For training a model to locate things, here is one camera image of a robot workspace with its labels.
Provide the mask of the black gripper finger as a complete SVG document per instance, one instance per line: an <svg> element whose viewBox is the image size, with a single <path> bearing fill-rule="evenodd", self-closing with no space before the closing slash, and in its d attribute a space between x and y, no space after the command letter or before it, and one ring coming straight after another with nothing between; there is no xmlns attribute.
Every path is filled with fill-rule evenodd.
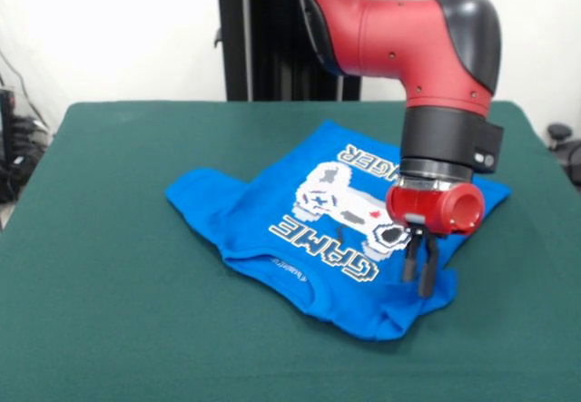
<svg viewBox="0 0 581 402"><path fill-rule="evenodd" d="M417 255L421 243L422 243L422 230L412 229L410 231L409 243L406 247L404 267L401 276L402 282L411 282L412 280L414 280L417 268Z"/></svg>
<svg viewBox="0 0 581 402"><path fill-rule="evenodd" d="M421 298L431 297L436 284L439 248L438 238L432 233L429 233L426 237L426 250L427 258L419 281L419 296Z"/></svg>

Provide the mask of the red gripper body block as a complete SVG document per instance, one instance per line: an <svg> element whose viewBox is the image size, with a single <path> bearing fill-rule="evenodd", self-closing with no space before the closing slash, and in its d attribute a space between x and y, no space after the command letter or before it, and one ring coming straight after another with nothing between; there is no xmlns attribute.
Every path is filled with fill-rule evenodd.
<svg viewBox="0 0 581 402"><path fill-rule="evenodd" d="M454 184L443 191L392 186L386 205L393 221L440 236L470 234L485 215L484 196L471 183Z"/></svg>

